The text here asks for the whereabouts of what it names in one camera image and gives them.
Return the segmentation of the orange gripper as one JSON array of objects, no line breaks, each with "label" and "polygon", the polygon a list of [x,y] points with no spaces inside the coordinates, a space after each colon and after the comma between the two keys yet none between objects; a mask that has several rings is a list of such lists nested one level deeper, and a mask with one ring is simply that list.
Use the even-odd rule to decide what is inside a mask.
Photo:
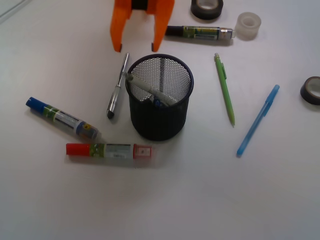
[{"label": "orange gripper", "polygon": [[154,15],[154,39],[151,49],[157,52],[165,36],[174,4],[174,0],[115,0],[110,24],[114,50],[118,53],[122,50],[122,35],[132,10],[143,10],[149,15]]}]

